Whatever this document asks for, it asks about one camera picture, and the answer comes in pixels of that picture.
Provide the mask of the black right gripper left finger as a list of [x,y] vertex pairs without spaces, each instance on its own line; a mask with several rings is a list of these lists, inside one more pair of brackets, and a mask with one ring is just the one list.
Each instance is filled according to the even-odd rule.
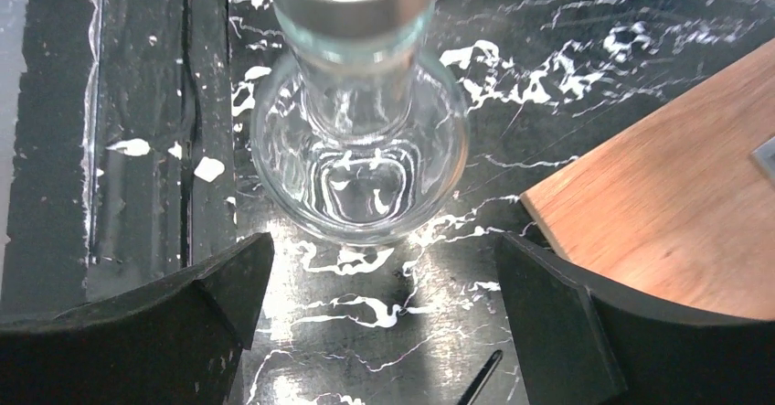
[[251,235],[205,261],[61,314],[1,326],[4,404],[223,404],[274,257]]

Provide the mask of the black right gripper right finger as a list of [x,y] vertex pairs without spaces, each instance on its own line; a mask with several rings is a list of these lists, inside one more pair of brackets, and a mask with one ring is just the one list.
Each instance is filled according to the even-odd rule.
[[774,324],[676,304],[505,234],[494,249],[533,404],[771,404]]

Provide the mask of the clear glass bottle dark label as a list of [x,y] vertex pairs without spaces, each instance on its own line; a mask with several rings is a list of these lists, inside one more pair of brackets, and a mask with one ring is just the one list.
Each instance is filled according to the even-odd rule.
[[422,44],[436,0],[271,0],[287,52],[255,94],[260,183],[315,237],[395,242],[450,198],[467,101]]

